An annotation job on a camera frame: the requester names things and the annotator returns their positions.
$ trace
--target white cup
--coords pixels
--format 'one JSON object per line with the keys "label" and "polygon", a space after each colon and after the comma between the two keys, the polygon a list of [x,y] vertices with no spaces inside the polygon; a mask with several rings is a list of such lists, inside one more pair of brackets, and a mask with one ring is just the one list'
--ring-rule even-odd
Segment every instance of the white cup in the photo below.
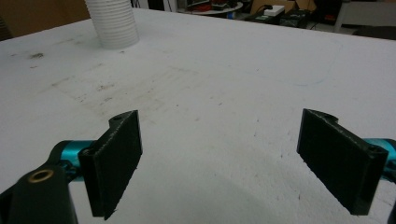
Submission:
{"label": "white cup", "polygon": [[130,0],[85,0],[100,42],[107,49],[122,49],[139,40]]}

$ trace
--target black object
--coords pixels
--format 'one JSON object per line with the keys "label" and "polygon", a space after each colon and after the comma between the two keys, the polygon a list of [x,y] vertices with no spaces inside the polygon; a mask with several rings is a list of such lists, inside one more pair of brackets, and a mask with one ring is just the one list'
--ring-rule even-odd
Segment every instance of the black object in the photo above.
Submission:
{"label": "black object", "polygon": [[78,153],[94,217],[113,214],[142,155],[137,111],[118,115],[92,147]]}
{"label": "black object", "polygon": [[228,6],[237,7],[238,6],[238,0],[228,0]]}
{"label": "black object", "polygon": [[332,115],[304,109],[297,152],[352,215],[367,215],[388,152],[337,121]]}
{"label": "black object", "polygon": [[252,3],[253,3],[253,0],[241,0],[240,2],[243,4],[242,8],[241,8],[241,12],[250,14],[250,10],[251,10],[251,6],[252,6]]}
{"label": "black object", "polygon": [[[376,0],[315,0],[317,10],[312,14],[311,20],[334,25],[337,21],[338,13],[344,1],[352,2],[376,2]],[[356,27],[343,24],[343,27]]]}
{"label": "black object", "polygon": [[393,209],[390,212],[388,224],[396,224],[396,203],[393,205]]}
{"label": "black object", "polygon": [[6,22],[0,17],[0,41],[11,39],[13,36],[9,31]]}
{"label": "black object", "polygon": [[163,0],[148,0],[148,8],[153,10],[165,11]]}
{"label": "black object", "polygon": [[309,10],[291,10],[280,18],[279,25],[305,29],[309,15]]}
{"label": "black object", "polygon": [[395,26],[362,27],[359,30],[355,31],[353,35],[396,40],[396,27]]}
{"label": "black object", "polygon": [[[95,217],[108,219],[136,168],[141,154],[137,111],[117,115],[110,128],[78,153]],[[72,141],[62,141],[48,160],[0,194],[0,223],[78,223],[67,184],[81,175],[63,153]]]}
{"label": "black object", "polygon": [[285,11],[282,11],[278,15],[272,16],[264,16],[263,11],[259,11],[251,16],[245,18],[245,21],[253,21],[258,23],[265,23],[265,24],[273,24],[279,25],[280,18],[285,14]]}

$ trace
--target white table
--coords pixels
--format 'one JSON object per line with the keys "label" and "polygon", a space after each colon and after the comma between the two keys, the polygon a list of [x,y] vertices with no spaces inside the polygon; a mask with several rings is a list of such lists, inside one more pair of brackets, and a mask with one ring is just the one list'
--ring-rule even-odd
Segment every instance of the white table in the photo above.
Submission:
{"label": "white table", "polygon": [[[303,108],[395,138],[396,42],[134,9],[140,41],[101,49],[91,21],[0,43],[0,190],[64,139],[138,109],[143,157],[107,223],[386,223],[381,181],[353,217],[296,153]],[[42,53],[41,58],[31,58]],[[71,183],[80,223],[91,215]]]}

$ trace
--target black rubber pad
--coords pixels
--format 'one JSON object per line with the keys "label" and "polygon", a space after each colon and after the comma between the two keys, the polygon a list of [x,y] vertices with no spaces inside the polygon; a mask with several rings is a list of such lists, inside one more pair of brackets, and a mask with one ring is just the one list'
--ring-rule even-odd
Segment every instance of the black rubber pad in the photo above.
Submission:
{"label": "black rubber pad", "polygon": [[368,215],[388,152],[337,124],[332,115],[305,109],[297,152],[352,215]]}
{"label": "black rubber pad", "polygon": [[108,219],[115,211],[142,155],[137,111],[112,118],[91,148],[78,153],[92,215]]}

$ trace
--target plastic cup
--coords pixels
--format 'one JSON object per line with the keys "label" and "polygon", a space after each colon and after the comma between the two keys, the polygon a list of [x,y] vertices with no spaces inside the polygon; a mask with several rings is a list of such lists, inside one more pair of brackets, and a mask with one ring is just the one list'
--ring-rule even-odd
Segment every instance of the plastic cup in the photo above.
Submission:
{"label": "plastic cup", "polygon": [[139,40],[129,0],[85,0],[104,48],[122,49]]}

